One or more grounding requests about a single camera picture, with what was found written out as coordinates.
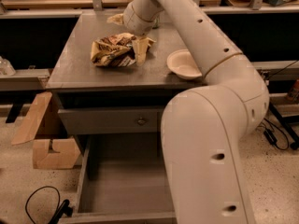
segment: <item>drawer knob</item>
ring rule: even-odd
[[[140,117],[137,121],[137,124],[139,124],[140,126],[143,126],[147,123],[148,121],[146,119],[144,119],[143,117]]]

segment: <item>cardboard box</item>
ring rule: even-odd
[[[34,141],[34,168],[70,169],[74,167],[80,156],[75,139],[67,138],[57,112],[58,106],[52,100],[52,94],[39,93],[11,141],[11,145]]]

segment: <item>gray tabletop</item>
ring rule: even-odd
[[[182,88],[198,86],[201,78],[183,80],[167,67],[167,56],[186,49],[172,23],[162,17],[160,27],[149,37],[156,41],[147,53],[146,62],[138,67],[96,67],[90,60],[92,42],[97,38],[127,32],[124,26],[107,23],[107,18],[121,10],[82,12],[64,50],[54,67],[47,90],[104,90],[132,88]]]

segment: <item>closed drawer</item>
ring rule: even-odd
[[[60,109],[69,134],[157,132],[163,107]]]
[[[176,224],[160,135],[91,136],[74,214],[60,223]]]

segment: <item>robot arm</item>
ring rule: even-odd
[[[192,0],[134,0],[125,26],[145,36],[165,10],[208,86],[177,95],[163,115],[165,167],[178,224],[255,223],[238,141],[268,109],[268,90],[242,51]]]

